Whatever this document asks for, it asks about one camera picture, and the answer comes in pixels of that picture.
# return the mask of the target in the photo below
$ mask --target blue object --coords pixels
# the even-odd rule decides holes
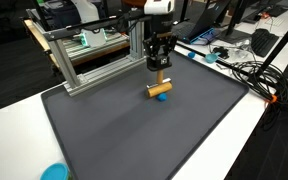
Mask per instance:
[[[214,63],[217,59],[218,59],[218,55],[220,55],[221,53],[217,52],[215,54],[207,54],[205,56],[205,60],[207,63]]]
[[[41,176],[41,180],[68,180],[69,172],[65,164],[56,163],[48,167]]]
[[[196,44],[195,41],[198,41],[200,40],[201,38],[205,38],[206,36],[209,37],[209,35],[211,35],[212,39],[213,39],[213,31],[214,31],[214,28],[211,28],[207,31],[205,31],[204,33],[200,34],[199,36],[197,36],[196,38],[192,39],[190,41],[190,44]]]
[[[189,52],[188,54],[187,54],[187,56],[189,57],[189,58],[194,58],[195,57],[195,53],[194,52]]]
[[[159,100],[160,102],[166,101],[167,95],[166,95],[166,93],[161,93],[161,94],[156,96],[156,99]]]

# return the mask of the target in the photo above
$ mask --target black cable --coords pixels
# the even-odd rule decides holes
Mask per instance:
[[[288,110],[288,81],[283,72],[274,65],[270,65],[260,73],[260,76],[256,76],[256,72],[260,70],[262,64],[263,62],[257,61],[235,63],[233,65],[240,71],[248,69],[249,76],[242,75],[240,71],[233,71],[233,75],[242,83],[247,84],[254,92],[271,102],[268,106],[269,110],[265,112],[267,116],[262,125],[263,130],[269,130],[273,127],[282,109]],[[261,83],[259,78],[263,78],[265,83]],[[268,86],[269,82],[275,84],[272,87],[276,90],[275,94],[271,92]],[[277,97],[276,102],[272,102],[273,96]]]
[[[134,22],[131,25],[129,25],[128,28],[124,28],[125,24],[128,23],[128,20],[126,20],[124,16],[121,16],[117,20],[115,29],[117,30],[117,32],[130,32],[135,28],[138,22],[139,22],[138,19],[134,20]]]

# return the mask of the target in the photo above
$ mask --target black mat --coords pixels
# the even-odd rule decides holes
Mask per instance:
[[[73,98],[63,87],[42,95],[74,179],[170,179],[248,91],[182,55],[171,59],[166,102],[144,96],[156,75],[145,65]]]

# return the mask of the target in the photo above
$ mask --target desk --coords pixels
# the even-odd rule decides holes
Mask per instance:
[[[241,30],[250,28],[254,30],[255,25],[242,24],[239,26]],[[283,29],[287,30],[288,22],[277,29],[280,29],[281,32]],[[205,48],[191,47],[197,50]],[[180,47],[176,47],[176,51],[183,54],[188,53]],[[227,70],[220,70],[215,64],[206,64],[201,57],[194,59],[229,76]],[[287,48],[283,49],[273,61],[273,64],[281,70],[285,69],[287,63],[288,44]],[[1,180],[37,180],[49,165],[56,162],[65,163],[45,113],[40,94],[0,110]],[[250,91],[213,130],[174,179],[223,179],[263,112],[264,101]]]
[[[284,34],[288,30],[288,12],[280,15],[278,18],[284,19],[284,21],[283,21],[283,23],[280,26],[272,26],[271,33],[273,33],[273,34],[275,34],[277,36],[280,36],[279,40],[281,40],[281,37],[284,36]],[[240,30],[242,32],[249,33],[249,34],[252,34],[255,31],[255,28],[257,28],[257,29],[258,28],[263,28],[263,29],[270,30],[271,25],[265,23],[268,20],[269,19],[262,19],[262,20],[259,21],[258,25],[257,24],[241,23],[241,24],[238,24],[236,26],[236,29]],[[225,43],[225,42],[220,41],[220,40],[216,40],[216,41],[212,42],[212,44],[219,45],[219,46],[230,46],[230,47],[232,47],[231,44]],[[192,49],[196,49],[197,51],[202,52],[204,54],[209,54],[210,53],[208,46],[198,46],[198,45],[186,45],[186,46],[190,47]],[[267,56],[264,57],[264,58],[257,56],[256,60],[264,61],[267,58]],[[278,57],[276,57],[276,59],[274,60],[274,65],[277,65],[277,67],[279,67],[281,70],[284,70],[286,68],[287,64],[288,64],[288,62],[285,62],[285,59],[288,60],[288,44],[279,53]],[[251,56],[248,56],[245,59],[237,59],[237,61],[253,61],[253,60],[254,59]]]

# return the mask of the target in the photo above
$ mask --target blue toy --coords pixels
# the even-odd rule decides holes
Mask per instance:
[[[166,101],[167,100],[167,95],[166,93],[161,93],[156,96],[156,99],[160,102]]]
[[[218,56],[220,55],[221,53],[217,52],[215,54],[208,54],[205,56],[205,60],[207,63],[214,63],[215,61],[218,60]]]
[[[68,180],[69,177],[70,174],[66,165],[56,163],[44,171],[40,180]]]
[[[195,53],[194,52],[189,52],[188,54],[187,54],[187,56],[189,57],[189,58],[194,58],[195,57]]]

